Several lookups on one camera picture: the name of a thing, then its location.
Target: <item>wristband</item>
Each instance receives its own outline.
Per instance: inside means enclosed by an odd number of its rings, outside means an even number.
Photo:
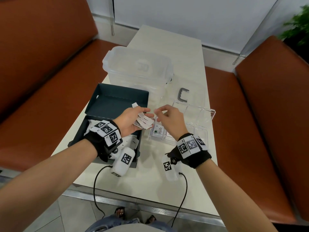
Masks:
[[[98,156],[104,162],[108,161],[108,155],[114,151],[121,143],[121,132],[112,120],[101,121],[91,127],[84,139],[87,139],[97,150]]]
[[[195,169],[206,160],[211,159],[207,149],[206,144],[199,136],[186,133],[179,138],[176,147],[168,153],[168,157],[171,158],[171,164],[176,164],[177,160],[181,160],[182,163]]]

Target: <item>blue ripped jeans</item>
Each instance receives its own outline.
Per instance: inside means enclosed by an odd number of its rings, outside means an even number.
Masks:
[[[125,225],[125,224],[133,224],[140,223],[138,218],[132,219],[130,221],[125,221],[117,217],[115,214],[110,215],[108,217],[102,218],[97,222],[93,223],[85,232],[103,232],[115,226]],[[165,232],[176,232],[172,227],[168,224],[160,221],[154,221],[151,224],[147,224],[148,226],[163,230]]]

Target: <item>seat cushion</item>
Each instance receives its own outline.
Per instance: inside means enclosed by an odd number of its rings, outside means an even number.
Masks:
[[[206,67],[218,166],[272,222],[296,221],[233,73]]]
[[[95,40],[0,124],[0,166],[24,171],[51,156],[107,73],[114,43]]]
[[[0,0],[0,114],[98,34],[86,0]]]
[[[236,71],[290,197],[309,221],[309,65],[272,36]]]

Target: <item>table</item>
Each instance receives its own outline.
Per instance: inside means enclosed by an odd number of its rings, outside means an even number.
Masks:
[[[189,77],[194,82],[206,87],[206,106],[210,108],[200,40],[143,25],[128,47],[170,57],[175,75],[183,78]],[[103,83],[110,84],[108,76]],[[67,148],[68,143],[73,140],[85,117],[85,109],[86,107],[55,149],[53,155]],[[212,124],[207,130],[209,152],[212,155],[212,160],[217,164]],[[148,134],[149,131],[143,131],[141,156],[138,158],[137,168],[130,168],[127,174],[120,178],[110,174],[107,169],[106,173],[102,172],[98,176],[96,188],[179,207],[186,189],[185,180],[182,178],[175,182],[169,182],[165,177],[161,163],[162,155],[170,152],[173,146],[149,140]],[[91,163],[74,183],[93,187],[95,176],[103,166],[103,164]],[[218,212],[196,171],[184,164],[182,169],[188,180],[188,192],[182,207],[218,216]]]

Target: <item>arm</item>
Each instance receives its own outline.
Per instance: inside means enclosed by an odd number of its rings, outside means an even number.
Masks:
[[[133,123],[148,108],[128,108],[114,122],[122,137],[139,130]],[[11,180],[0,190],[0,231],[23,231],[75,181],[97,157],[86,139],[51,156]]]
[[[175,140],[188,133],[183,113],[177,108],[165,105],[154,112]],[[228,231],[277,231],[253,200],[211,159],[201,163],[196,171]]]

